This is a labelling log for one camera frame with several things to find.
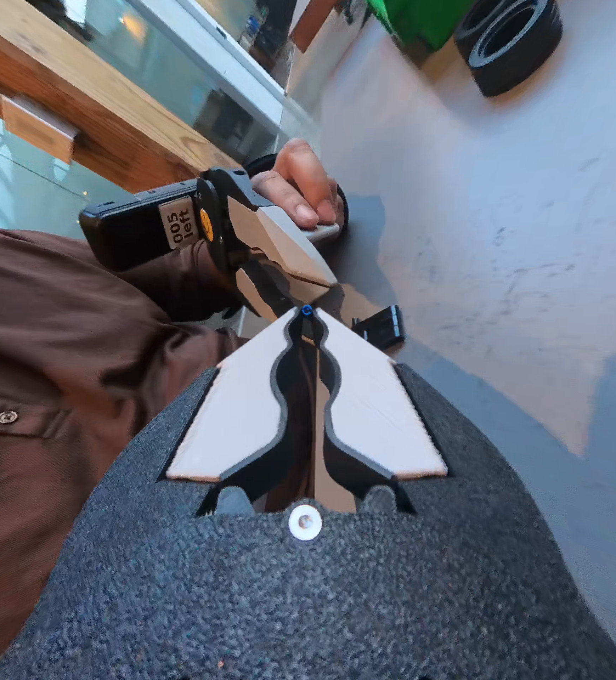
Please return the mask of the person's brown shirt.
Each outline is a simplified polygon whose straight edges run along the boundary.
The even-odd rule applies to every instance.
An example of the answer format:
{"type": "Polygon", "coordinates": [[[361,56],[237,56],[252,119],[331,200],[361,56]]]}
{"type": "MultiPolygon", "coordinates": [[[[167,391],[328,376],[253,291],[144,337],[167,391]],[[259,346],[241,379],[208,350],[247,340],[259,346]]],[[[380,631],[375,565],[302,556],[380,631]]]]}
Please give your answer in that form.
{"type": "Polygon", "coordinates": [[[0,656],[119,453],[241,344],[196,324],[0,313],[0,656]]]}

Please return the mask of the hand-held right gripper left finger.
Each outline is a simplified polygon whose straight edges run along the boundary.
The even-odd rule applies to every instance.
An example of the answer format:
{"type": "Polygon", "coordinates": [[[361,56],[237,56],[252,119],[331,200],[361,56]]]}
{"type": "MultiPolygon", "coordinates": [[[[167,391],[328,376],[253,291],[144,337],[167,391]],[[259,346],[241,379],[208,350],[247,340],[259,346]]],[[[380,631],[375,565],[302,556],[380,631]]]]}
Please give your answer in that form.
{"type": "Polygon", "coordinates": [[[292,348],[290,309],[219,362],[192,423],[166,467],[166,478],[266,495],[291,466],[280,452],[287,403],[277,368],[292,348]]]}

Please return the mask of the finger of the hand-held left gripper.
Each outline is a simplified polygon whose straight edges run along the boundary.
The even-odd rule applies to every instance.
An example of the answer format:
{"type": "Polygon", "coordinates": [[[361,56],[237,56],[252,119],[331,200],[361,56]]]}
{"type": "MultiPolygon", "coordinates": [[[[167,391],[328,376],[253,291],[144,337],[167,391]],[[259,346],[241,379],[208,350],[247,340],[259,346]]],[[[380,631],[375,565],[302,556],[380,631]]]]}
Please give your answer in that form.
{"type": "Polygon", "coordinates": [[[228,214],[236,237],[277,264],[288,277],[324,288],[337,285],[316,244],[337,237],[339,224],[319,225],[307,232],[276,205],[251,209],[234,198],[228,199],[228,214]]]}
{"type": "Polygon", "coordinates": [[[274,322],[294,309],[293,302],[263,267],[240,267],[235,280],[244,304],[268,322],[274,322]]]}

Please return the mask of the wooden bracket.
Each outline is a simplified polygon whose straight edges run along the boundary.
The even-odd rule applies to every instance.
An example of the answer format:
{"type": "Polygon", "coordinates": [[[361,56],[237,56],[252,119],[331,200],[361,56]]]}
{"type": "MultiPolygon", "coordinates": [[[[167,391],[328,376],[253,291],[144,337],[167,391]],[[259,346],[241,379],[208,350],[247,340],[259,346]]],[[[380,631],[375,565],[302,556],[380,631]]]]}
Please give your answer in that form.
{"type": "Polygon", "coordinates": [[[32,100],[22,97],[1,99],[5,129],[12,135],[70,165],[78,128],[32,100]]]}

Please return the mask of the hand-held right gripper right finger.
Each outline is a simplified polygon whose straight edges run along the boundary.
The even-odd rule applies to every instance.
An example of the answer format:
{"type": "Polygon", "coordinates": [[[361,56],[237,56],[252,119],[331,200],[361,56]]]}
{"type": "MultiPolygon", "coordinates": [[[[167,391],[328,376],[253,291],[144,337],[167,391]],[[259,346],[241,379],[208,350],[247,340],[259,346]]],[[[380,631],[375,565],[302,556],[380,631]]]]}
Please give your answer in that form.
{"type": "Polygon", "coordinates": [[[447,464],[397,371],[397,363],[324,310],[315,311],[329,476],[355,497],[376,486],[446,477],[447,464]]]}

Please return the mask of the wooden handrail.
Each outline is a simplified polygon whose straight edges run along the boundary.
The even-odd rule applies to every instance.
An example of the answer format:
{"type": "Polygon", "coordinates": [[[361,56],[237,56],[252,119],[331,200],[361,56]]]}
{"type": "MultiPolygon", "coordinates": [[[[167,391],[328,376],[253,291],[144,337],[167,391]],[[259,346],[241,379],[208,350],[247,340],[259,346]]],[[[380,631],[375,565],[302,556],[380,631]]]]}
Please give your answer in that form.
{"type": "Polygon", "coordinates": [[[21,95],[77,129],[72,159],[128,192],[241,166],[25,1],[0,1],[0,118],[21,95]]]}

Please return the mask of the grey desk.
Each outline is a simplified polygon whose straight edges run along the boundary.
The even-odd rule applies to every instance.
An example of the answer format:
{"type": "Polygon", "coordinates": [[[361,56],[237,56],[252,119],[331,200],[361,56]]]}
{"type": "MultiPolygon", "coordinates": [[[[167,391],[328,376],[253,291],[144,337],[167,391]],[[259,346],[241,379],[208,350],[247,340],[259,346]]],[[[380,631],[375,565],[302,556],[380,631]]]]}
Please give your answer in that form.
{"type": "Polygon", "coordinates": [[[534,76],[484,98],[452,41],[416,67],[370,18],[295,66],[353,235],[347,321],[397,303],[397,357],[521,476],[616,642],[616,1],[560,1],[534,76]]]}

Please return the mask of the person's left forearm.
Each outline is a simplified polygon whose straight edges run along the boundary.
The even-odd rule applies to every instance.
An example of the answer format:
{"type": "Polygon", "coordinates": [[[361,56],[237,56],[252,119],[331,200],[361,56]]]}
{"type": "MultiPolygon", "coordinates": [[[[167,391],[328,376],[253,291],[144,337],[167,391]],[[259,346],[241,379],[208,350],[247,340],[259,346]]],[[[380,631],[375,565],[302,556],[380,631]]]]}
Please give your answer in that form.
{"type": "Polygon", "coordinates": [[[236,301],[204,240],[123,273],[78,239],[0,229],[0,343],[127,349],[236,301]]]}

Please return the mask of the glass railing panel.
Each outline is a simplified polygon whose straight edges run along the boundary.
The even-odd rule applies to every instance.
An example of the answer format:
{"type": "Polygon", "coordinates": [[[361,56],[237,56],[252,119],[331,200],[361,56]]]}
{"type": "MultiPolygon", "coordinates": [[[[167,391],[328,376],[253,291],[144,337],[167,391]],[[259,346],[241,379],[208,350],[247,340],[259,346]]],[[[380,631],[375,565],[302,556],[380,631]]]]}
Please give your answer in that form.
{"type": "MultiPolygon", "coordinates": [[[[178,1],[26,1],[239,165],[303,137],[313,116],[204,32],[178,1]]],[[[0,118],[0,228],[81,237],[79,212],[133,192],[12,135],[0,118]]]]}

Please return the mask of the person's left hand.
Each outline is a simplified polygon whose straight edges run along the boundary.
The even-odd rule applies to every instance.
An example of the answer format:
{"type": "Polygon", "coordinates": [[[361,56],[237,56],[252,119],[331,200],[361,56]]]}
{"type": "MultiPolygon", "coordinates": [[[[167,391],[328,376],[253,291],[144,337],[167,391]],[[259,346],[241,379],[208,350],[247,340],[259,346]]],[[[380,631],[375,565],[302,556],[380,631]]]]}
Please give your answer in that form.
{"type": "Polygon", "coordinates": [[[255,161],[247,173],[253,190],[283,209],[304,231],[344,226],[345,204],[338,184],[307,141],[287,141],[276,155],[255,161]]]}

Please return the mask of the black toy brick assembly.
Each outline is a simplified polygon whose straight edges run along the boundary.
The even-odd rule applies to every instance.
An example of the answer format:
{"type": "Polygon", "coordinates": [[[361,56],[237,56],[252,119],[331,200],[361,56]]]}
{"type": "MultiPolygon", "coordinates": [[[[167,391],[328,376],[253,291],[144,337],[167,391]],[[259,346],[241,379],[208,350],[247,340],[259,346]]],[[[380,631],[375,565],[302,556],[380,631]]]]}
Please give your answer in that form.
{"type": "Polygon", "coordinates": [[[405,326],[399,305],[391,305],[361,319],[352,318],[352,331],[385,352],[405,342],[405,326]]]}

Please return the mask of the black toy tyre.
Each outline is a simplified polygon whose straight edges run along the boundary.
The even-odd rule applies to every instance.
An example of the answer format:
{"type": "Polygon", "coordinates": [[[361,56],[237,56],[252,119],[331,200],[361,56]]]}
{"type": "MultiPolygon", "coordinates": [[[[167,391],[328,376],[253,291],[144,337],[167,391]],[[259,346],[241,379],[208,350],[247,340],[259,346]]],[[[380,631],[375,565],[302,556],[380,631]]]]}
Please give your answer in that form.
{"type": "Polygon", "coordinates": [[[483,97],[502,95],[533,75],[563,35],[556,1],[476,1],[454,41],[483,97]]]}

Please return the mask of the green plastic bin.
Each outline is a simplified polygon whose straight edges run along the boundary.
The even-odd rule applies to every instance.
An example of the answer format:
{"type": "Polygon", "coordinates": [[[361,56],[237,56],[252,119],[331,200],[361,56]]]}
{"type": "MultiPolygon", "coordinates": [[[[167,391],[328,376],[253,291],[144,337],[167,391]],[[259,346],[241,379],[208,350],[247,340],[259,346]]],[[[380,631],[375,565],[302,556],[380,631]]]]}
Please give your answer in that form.
{"type": "Polygon", "coordinates": [[[435,52],[452,37],[475,1],[367,1],[368,9],[402,46],[416,41],[435,52]]]}

